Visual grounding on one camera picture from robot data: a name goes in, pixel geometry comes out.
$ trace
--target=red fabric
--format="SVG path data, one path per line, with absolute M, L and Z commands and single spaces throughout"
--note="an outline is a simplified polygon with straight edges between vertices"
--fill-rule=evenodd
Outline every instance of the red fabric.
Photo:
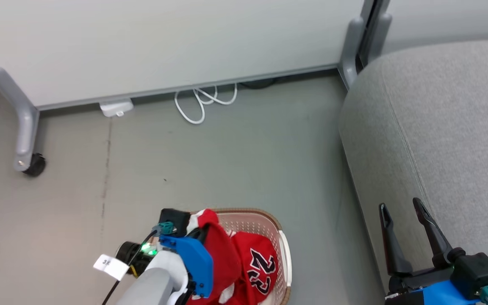
M 268 238 L 258 234 L 238 232 L 231 241 L 242 261 L 242 272 L 225 305 L 257 305 L 275 287 L 279 268 L 276 251 Z
M 217 215 L 212 210 L 206 209 L 198 217 L 199 228 L 209 225 L 208 234 L 204 246 L 212 256 L 213 262 L 213 289 L 208 299 L 190 299 L 190 305 L 217 304 L 223 289 L 233 284 L 241 276 L 242 265 L 238 253 L 231 240 L 219 225 Z

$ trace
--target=white partition board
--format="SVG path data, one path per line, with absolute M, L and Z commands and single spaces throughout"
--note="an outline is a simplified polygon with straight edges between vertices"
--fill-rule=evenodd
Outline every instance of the white partition board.
M 0 0 L 0 67 L 35 106 L 336 64 L 364 0 Z
M 382 54 L 427 44 L 488 39 L 488 0 L 391 0 Z

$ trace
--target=yellow wire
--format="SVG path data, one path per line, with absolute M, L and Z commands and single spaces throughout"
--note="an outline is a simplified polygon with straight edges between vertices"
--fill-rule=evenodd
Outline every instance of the yellow wire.
M 131 267 L 131 272 L 133 272 L 133 276 L 135 276 L 135 278 L 138 278 L 139 274 L 137 274 L 137 270 L 135 270 L 135 267 L 133 265 L 131 265 L 130 267 Z

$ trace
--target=gray floor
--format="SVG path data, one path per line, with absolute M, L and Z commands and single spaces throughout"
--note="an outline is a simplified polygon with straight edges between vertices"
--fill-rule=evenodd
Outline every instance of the gray floor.
M 168 95 L 122 118 L 49 113 L 38 140 L 48 166 L 33 179 L 12 169 L 16 119 L 0 97 L 0 305 L 101 303 L 113 280 L 93 262 L 140 241 L 163 207 L 269 211 L 291 247 L 290 304 L 383 304 L 338 136 L 344 95 L 331 73 L 241 90 L 200 126 Z M 198 114 L 191 98 L 182 105 Z

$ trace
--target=gray fabric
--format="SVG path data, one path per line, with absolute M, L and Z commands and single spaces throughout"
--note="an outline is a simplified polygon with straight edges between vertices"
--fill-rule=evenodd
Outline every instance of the gray fabric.
M 386 289 L 382 202 L 414 270 L 432 267 L 432 251 L 413 197 L 453 247 L 488 255 L 488 41 L 375 60 L 351 87 L 339 129 Z

